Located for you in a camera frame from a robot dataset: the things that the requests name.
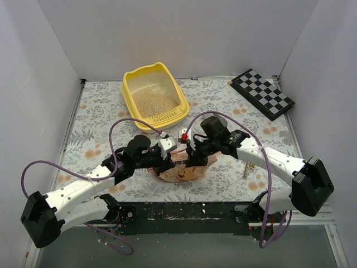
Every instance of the floral tablecloth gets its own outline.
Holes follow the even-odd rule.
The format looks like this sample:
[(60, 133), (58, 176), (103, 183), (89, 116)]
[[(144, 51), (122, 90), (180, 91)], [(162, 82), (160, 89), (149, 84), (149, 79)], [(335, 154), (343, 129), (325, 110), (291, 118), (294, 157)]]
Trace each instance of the floral tablecloth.
[[(177, 141), (179, 129), (187, 127), (195, 115), (207, 110), (228, 114), (258, 134), (265, 146), (284, 154), (296, 156), (293, 137), (284, 116), (271, 122), (231, 86), (228, 79), (178, 80), (190, 102), (190, 113), (181, 123), (166, 132)], [(75, 116), (74, 126), (66, 146), (62, 166), (86, 174), (110, 155), (108, 133), (111, 125), (120, 118), (130, 117), (121, 93), (122, 82), (87, 82)], [(201, 121), (194, 124), (194, 132), (202, 133)], [(230, 130), (237, 127), (228, 122)], [(135, 135), (148, 136), (157, 142), (156, 134), (141, 132), (133, 122), (119, 124), (113, 133), (116, 148), (126, 145)], [(173, 201), (250, 201), (267, 188), (267, 172), (261, 168), (250, 169), (243, 178), (245, 162), (229, 156), (220, 156), (203, 177), (181, 183), (167, 183), (146, 170), (137, 170), (134, 176), (108, 189), (118, 201), (173, 202)], [(55, 188), (75, 180), (59, 172)], [(273, 177), (273, 190), (287, 187), (278, 177)]]

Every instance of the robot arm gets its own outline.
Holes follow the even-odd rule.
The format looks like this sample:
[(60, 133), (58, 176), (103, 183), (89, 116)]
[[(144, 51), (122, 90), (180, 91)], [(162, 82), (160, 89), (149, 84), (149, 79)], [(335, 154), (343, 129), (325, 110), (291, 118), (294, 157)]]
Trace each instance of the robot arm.
[[(217, 116), (205, 119), (201, 127), (207, 135), (203, 141), (195, 138), (191, 130), (187, 133), (186, 151), (189, 155), (187, 167), (206, 165), (207, 157), (220, 151), (222, 154), (231, 155), (236, 159), (249, 161), (267, 169), (260, 146), (247, 133), (240, 130), (229, 132), (225, 119)], [(181, 142), (185, 142), (180, 138), (183, 133), (186, 133), (186, 130), (179, 133)], [(291, 187), (272, 192), (268, 213), (298, 209), (303, 214), (315, 216), (334, 191), (334, 186), (321, 160), (312, 157), (306, 161), (269, 147), (264, 149), (272, 173)], [(258, 210), (264, 212), (266, 203), (267, 195), (264, 192), (256, 198), (252, 206), (259, 205)]]
[(76, 180), (69, 185), (42, 195), (31, 194), (21, 216), (21, 222), (34, 241), (36, 247), (49, 245), (61, 232), (88, 221), (102, 219), (114, 222), (123, 218), (128, 212), (110, 194), (96, 196), (98, 193), (113, 187), (130, 178), (135, 169), (153, 168), (159, 175), (175, 164), (171, 161), (170, 152), (177, 148), (170, 137), (159, 140), (150, 147), (150, 139), (138, 135), (127, 147), (115, 151), (118, 170), (113, 177), (92, 181), (91, 178), (103, 178), (110, 175), (114, 168), (114, 156), (104, 160), (86, 176), (89, 180)]

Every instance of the black metal base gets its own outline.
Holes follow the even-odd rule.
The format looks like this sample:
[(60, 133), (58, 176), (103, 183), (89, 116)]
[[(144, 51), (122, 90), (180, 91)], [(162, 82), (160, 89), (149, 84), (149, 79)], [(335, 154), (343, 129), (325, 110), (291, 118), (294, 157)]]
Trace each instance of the black metal base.
[[(257, 217), (244, 218), (242, 211), (252, 202), (120, 202), (118, 221), (124, 236), (153, 233), (232, 233), (257, 238), (260, 227)], [(280, 213), (274, 215), (276, 222)], [(266, 232), (266, 239), (273, 228)]]

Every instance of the red connector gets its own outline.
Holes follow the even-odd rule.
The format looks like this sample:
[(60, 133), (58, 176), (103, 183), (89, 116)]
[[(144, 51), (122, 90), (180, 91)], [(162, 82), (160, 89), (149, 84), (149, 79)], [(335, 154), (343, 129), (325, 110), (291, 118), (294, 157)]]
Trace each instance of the red connector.
[(187, 136), (186, 133), (184, 133), (184, 134), (182, 134), (181, 138), (182, 138), (183, 141), (187, 141), (188, 136)]

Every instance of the white wall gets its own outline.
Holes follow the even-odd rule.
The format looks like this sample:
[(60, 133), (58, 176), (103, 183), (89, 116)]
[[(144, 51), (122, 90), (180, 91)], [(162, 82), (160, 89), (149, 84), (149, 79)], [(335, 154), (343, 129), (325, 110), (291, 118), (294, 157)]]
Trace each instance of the white wall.
[(317, 0), (37, 0), (80, 78), (280, 74)]
[(357, 267), (357, 2), (319, 0), (281, 79), (304, 157), (323, 160), (350, 267)]
[[(21, 267), (30, 237), (22, 169), (57, 161), (80, 80), (35, 0), (0, 0), (0, 267)], [(35, 166), (28, 192), (49, 190), (54, 170)]]

